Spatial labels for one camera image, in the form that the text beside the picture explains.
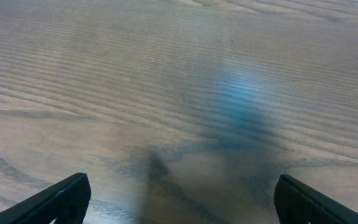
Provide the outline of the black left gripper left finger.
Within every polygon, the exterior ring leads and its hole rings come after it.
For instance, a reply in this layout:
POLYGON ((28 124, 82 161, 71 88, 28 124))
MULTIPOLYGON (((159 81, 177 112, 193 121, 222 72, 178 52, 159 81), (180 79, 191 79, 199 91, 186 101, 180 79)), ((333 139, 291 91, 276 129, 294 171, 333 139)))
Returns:
POLYGON ((88 176, 75 173, 0 212, 0 224, 82 224, 90 198, 88 176))

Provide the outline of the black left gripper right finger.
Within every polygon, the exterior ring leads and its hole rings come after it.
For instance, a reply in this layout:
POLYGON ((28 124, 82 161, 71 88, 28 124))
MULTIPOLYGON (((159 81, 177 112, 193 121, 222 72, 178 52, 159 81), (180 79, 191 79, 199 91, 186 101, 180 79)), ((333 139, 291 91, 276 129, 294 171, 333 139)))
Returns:
POLYGON ((358 224, 358 213, 296 178, 282 174, 273 202, 281 224, 358 224))

